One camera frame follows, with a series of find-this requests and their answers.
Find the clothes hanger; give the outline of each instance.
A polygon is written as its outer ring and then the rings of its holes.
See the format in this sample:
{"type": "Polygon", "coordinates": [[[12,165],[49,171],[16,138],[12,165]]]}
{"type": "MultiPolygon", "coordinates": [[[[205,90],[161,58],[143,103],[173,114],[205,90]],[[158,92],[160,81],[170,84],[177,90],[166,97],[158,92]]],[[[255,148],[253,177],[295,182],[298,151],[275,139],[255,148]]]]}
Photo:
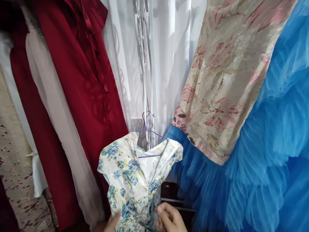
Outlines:
{"type": "MultiPolygon", "coordinates": [[[[143,112],[143,114],[142,114],[142,118],[143,118],[143,122],[144,122],[143,129],[142,129],[142,130],[136,130],[135,132],[143,132],[143,131],[145,130],[145,131],[147,131],[147,132],[153,132],[153,133],[155,133],[157,136],[159,136],[159,137],[161,137],[161,138],[168,139],[168,138],[166,138],[166,137],[164,137],[164,136],[161,136],[161,135],[157,134],[157,133],[154,132],[154,131],[151,131],[151,130],[147,130],[147,129],[146,129],[146,124],[145,124],[145,119],[144,119],[144,113],[145,113],[145,112],[143,112]]],[[[140,156],[140,157],[138,157],[138,158],[147,158],[147,157],[154,157],[154,156],[161,156],[161,155],[140,156]]]]}

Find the blue tulle dress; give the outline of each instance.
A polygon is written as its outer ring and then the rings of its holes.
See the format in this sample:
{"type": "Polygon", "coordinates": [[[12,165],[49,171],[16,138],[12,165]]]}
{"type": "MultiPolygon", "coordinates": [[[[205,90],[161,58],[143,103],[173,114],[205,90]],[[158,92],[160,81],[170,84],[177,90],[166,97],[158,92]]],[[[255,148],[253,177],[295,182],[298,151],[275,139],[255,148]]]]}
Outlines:
{"type": "Polygon", "coordinates": [[[299,0],[265,81],[224,166],[171,126],[184,147],[178,196],[196,210],[194,230],[309,231],[309,0],[299,0]]]}

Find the floral brocade dress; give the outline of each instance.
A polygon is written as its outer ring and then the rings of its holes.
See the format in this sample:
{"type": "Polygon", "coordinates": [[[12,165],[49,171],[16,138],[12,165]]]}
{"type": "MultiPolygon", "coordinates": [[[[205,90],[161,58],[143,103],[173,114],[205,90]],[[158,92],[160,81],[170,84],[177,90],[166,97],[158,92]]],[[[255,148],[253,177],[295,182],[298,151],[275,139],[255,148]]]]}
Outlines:
{"type": "Polygon", "coordinates": [[[172,165],[183,157],[182,145],[172,139],[148,151],[137,141],[138,133],[131,132],[105,147],[99,158],[98,172],[109,183],[112,215],[121,210],[117,232],[156,230],[152,200],[172,165]]]}

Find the dark red fabric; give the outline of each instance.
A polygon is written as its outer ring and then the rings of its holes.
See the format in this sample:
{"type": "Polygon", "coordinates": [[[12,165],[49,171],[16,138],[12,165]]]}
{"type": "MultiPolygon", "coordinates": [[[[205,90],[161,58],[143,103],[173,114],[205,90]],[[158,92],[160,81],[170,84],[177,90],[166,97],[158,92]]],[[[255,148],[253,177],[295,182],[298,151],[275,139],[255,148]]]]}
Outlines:
{"type": "MultiPolygon", "coordinates": [[[[97,172],[99,155],[128,133],[101,34],[108,11],[100,0],[33,0],[33,4],[106,203],[108,184],[97,172]]],[[[109,205],[104,210],[108,217],[109,205]]]]}
{"type": "Polygon", "coordinates": [[[55,205],[59,229],[64,230],[77,223],[82,213],[69,163],[31,75],[25,50],[27,26],[23,17],[12,18],[16,20],[10,27],[14,43],[10,53],[12,71],[55,205]]]}
{"type": "Polygon", "coordinates": [[[0,231],[19,232],[17,219],[6,196],[5,189],[0,177],[0,231]]]}

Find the fabric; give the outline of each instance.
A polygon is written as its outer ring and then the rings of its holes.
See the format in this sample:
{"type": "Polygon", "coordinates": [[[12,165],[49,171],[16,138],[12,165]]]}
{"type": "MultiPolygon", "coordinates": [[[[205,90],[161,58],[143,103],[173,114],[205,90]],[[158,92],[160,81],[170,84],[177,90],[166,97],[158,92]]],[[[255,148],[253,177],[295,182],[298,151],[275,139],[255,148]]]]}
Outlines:
{"type": "Polygon", "coordinates": [[[22,12],[12,12],[7,24],[11,25],[14,44],[10,53],[12,72],[53,198],[59,229],[64,230],[82,217],[70,166],[30,72],[25,49],[28,29],[22,12]]]}
{"type": "Polygon", "coordinates": [[[108,184],[97,172],[98,157],[127,127],[101,34],[107,10],[96,0],[33,4],[109,218],[108,184]]]}
{"type": "MultiPolygon", "coordinates": [[[[103,38],[115,76],[128,130],[143,127],[143,95],[139,69],[135,20],[132,1],[101,0],[108,8],[103,38]]],[[[188,77],[203,17],[206,0],[153,0],[154,53],[151,54],[155,73],[154,130],[163,135],[169,128],[188,77]]],[[[150,74],[149,62],[146,71],[150,74]]],[[[147,85],[150,101],[150,85],[147,85]]]]}
{"type": "Polygon", "coordinates": [[[208,1],[173,125],[219,165],[230,157],[296,2],[208,1]]]}
{"type": "Polygon", "coordinates": [[[34,197],[31,148],[0,69],[0,177],[20,231],[55,231],[44,196],[34,197]]]}
{"type": "Polygon", "coordinates": [[[29,28],[26,51],[31,74],[69,161],[77,200],[92,230],[105,220],[100,190],[81,145],[46,42],[33,27],[34,19],[26,6],[22,6],[22,10],[29,28]]]}
{"type": "Polygon", "coordinates": [[[0,179],[0,230],[19,232],[18,222],[0,179]]]}
{"type": "Polygon", "coordinates": [[[157,220],[151,202],[172,165],[183,156],[177,141],[167,139],[144,151],[137,146],[138,136],[138,132],[131,132],[116,140],[102,150],[99,158],[98,172],[110,184],[112,214],[120,209],[122,213],[116,231],[155,229],[157,220]]]}
{"type": "Polygon", "coordinates": [[[197,231],[306,231],[308,205],[309,2],[299,0],[275,45],[265,81],[226,165],[184,147],[173,167],[197,231]]]}
{"type": "Polygon", "coordinates": [[[38,155],[38,151],[35,146],[35,142],[30,130],[29,123],[27,121],[25,111],[23,109],[22,102],[16,87],[16,83],[13,77],[11,62],[10,62],[10,51],[13,47],[10,35],[6,32],[0,32],[0,63],[3,68],[4,78],[7,87],[10,92],[11,99],[16,109],[18,118],[22,125],[23,131],[26,135],[27,141],[31,147],[32,153],[28,156],[32,156],[32,170],[33,170],[33,185],[34,185],[34,197],[42,195],[45,188],[48,187],[43,167],[38,155]]]}

